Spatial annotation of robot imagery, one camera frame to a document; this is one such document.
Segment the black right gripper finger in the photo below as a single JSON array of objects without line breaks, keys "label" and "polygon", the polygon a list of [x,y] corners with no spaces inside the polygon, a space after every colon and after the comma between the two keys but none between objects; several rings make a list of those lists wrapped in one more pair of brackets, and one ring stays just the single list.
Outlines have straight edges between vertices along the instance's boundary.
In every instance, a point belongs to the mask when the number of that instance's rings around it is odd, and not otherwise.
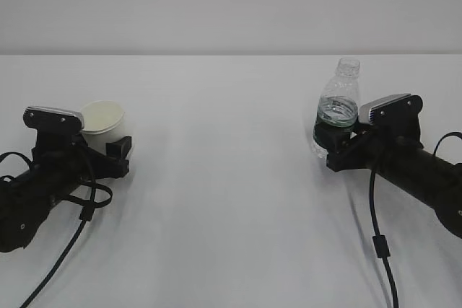
[{"label": "black right gripper finger", "polygon": [[338,152],[348,143],[354,126],[338,127],[320,122],[316,123],[313,129],[313,139],[321,148],[328,153]]}]

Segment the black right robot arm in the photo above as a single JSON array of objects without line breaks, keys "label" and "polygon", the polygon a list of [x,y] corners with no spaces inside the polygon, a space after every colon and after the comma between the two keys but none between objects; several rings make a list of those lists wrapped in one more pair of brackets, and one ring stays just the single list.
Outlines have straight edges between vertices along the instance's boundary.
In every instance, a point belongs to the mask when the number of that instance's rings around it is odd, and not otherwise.
[{"label": "black right robot arm", "polygon": [[356,122],[346,128],[317,120],[313,135],[327,151],[330,170],[375,172],[431,208],[451,234],[461,237],[461,164],[424,150],[416,118],[406,126]]}]

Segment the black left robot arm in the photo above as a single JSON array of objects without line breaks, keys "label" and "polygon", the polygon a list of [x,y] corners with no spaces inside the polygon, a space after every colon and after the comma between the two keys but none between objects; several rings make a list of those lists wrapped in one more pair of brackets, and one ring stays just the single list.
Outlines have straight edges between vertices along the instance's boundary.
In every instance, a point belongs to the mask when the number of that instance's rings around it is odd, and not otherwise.
[{"label": "black left robot arm", "polygon": [[40,225],[60,202],[82,207],[80,219],[90,221],[93,213],[112,199],[97,202],[78,198],[72,193],[85,186],[111,195],[101,179],[122,178],[129,172],[128,153],[132,138],[124,136],[107,143],[107,154],[91,149],[83,137],[38,133],[32,158],[26,159],[27,171],[1,177],[1,251],[25,248]]}]

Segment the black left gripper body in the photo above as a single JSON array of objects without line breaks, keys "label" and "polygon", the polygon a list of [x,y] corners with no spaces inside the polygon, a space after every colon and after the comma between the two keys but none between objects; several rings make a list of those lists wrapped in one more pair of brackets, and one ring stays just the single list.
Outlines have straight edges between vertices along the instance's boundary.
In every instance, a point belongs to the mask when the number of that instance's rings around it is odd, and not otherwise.
[{"label": "black left gripper body", "polygon": [[33,193],[69,193],[85,182],[122,178],[129,160],[107,157],[87,145],[81,135],[37,132],[32,150],[35,170],[31,173]]}]

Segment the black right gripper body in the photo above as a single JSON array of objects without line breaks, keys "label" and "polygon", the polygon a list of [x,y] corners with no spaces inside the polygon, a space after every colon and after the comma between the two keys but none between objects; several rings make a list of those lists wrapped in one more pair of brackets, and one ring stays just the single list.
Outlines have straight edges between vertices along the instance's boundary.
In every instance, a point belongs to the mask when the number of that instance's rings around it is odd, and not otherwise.
[{"label": "black right gripper body", "polygon": [[391,126],[357,124],[348,143],[327,154],[326,166],[334,172],[369,169],[385,172],[393,159],[395,133]]}]

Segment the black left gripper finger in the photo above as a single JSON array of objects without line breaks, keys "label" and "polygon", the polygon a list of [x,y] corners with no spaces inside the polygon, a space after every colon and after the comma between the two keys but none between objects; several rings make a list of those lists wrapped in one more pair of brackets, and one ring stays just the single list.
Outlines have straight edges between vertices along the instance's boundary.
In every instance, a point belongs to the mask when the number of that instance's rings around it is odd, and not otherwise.
[{"label": "black left gripper finger", "polygon": [[132,148],[132,137],[124,136],[123,138],[107,143],[105,152],[107,157],[115,159],[125,159]]}]

